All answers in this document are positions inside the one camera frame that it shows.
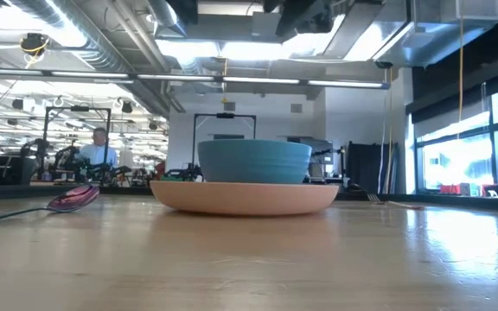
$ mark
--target fluorescent light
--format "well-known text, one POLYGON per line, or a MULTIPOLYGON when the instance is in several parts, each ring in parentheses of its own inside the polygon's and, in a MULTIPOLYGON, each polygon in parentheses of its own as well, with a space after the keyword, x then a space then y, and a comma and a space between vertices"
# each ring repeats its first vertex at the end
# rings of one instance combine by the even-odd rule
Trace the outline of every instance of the fluorescent light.
POLYGON ((43 73, 40 70, 2 69, 2 68, 0 68, 0 74, 28 75, 28 76, 43 75, 43 73))
POLYGON ((378 82, 359 81, 323 81, 309 80, 309 86, 334 86, 334 87, 361 87, 361 88, 386 88, 386 84, 378 82))
POLYGON ((134 80, 94 79, 95 83, 132 84, 134 80))
POLYGON ((279 43, 229 42, 220 56, 229 60, 277 60, 283 51, 279 43))
POLYGON ((108 78, 108 79, 120 79, 128 78, 126 73, 86 73, 86 72, 52 72, 56 77, 74 77, 74 78, 108 78))
POLYGON ((156 40, 161 53, 173 57, 216 57, 218 46, 211 41, 156 40))
POLYGON ((270 79, 270 78, 245 78, 224 77, 224 82, 252 82, 252 83, 277 83, 277 84, 299 84, 298 79, 270 79))
POLYGON ((414 22, 409 22, 398 34, 396 34, 390 41, 386 43, 386 45, 378 51, 374 56, 372 56, 373 60, 378 60, 381 56, 383 56, 387 51, 389 51, 393 46, 399 42, 409 31, 414 29, 414 22))
POLYGON ((140 79, 159 79, 159 80, 168 80, 168 81, 196 81, 196 82, 214 81, 214 77, 211 76, 189 76, 189 75, 176 75, 176 74, 139 74, 137 77, 140 79))

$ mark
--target plate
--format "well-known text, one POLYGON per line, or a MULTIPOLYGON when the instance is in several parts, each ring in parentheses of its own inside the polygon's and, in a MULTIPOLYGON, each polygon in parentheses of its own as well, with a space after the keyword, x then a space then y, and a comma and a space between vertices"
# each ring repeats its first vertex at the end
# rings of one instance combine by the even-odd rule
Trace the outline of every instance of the plate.
POLYGON ((165 206, 180 211, 273 216, 315 213, 327 208, 338 186, 234 182, 152 181, 165 206))

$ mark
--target black cable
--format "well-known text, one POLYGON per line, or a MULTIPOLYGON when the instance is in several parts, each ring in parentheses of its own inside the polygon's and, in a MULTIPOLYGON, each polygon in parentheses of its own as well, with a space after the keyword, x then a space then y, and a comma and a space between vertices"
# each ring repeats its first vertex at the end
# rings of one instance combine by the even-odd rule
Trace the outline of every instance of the black cable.
POLYGON ((251 9, 251 7, 257 2, 257 0, 252 0, 251 1, 251 4, 249 4, 249 7, 247 8, 247 11, 246 11, 246 16, 249 14, 249 10, 251 9))

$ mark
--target metal frame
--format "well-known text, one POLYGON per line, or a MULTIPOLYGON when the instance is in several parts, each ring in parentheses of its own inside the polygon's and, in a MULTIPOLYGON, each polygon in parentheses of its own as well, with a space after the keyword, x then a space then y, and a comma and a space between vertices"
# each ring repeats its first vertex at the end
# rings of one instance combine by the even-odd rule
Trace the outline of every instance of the metal frame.
POLYGON ((191 162, 195 163, 195 134, 197 131, 197 118, 198 117, 217 117, 217 118, 236 118, 236 117, 250 117, 253 121, 252 139, 257 138, 257 116, 255 115, 236 115, 233 113, 195 113, 194 114, 194 134, 191 144, 191 162))
POLYGON ((65 70, 31 70, 0 68, 0 79, 24 79, 37 81, 70 81, 78 80, 85 83, 119 83, 130 84, 141 81, 180 81, 180 82, 214 82, 214 83, 253 83, 285 86, 325 86, 345 87, 372 90, 388 90, 391 83, 385 81, 357 80, 319 80, 319 79, 280 79, 255 78, 214 75, 185 75, 168 73, 98 73, 65 70))
MULTIPOLYGON (((103 163, 107 163, 107 153, 109 151, 109 130, 111 130, 111 108, 92 108, 92 107, 85 107, 85 106, 72 106, 72 107, 46 107, 45 108, 45 120, 43 123, 43 141, 47 144, 48 142, 48 126, 49 122, 51 122, 53 119, 50 118, 49 113, 53 110, 58 110, 58 111, 82 111, 82 112, 88 112, 88 111, 106 111, 107 112, 107 119, 106 119, 106 140, 105 140, 105 153, 103 155, 103 163)), ((43 154, 45 155, 45 145, 43 147, 43 154)), ((41 180, 42 174, 43 174, 43 168, 45 164, 45 156, 41 158, 41 163, 40 163, 40 168, 38 170, 38 180, 41 180)))

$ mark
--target wooden table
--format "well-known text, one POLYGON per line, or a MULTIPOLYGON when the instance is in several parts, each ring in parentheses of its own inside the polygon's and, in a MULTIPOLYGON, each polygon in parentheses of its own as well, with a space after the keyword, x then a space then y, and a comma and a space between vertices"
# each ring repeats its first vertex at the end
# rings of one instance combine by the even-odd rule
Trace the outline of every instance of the wooden table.
POLYGON ((498 213, 228 218, 101 196, 0 221, 0 310, 498 310, 498 213))

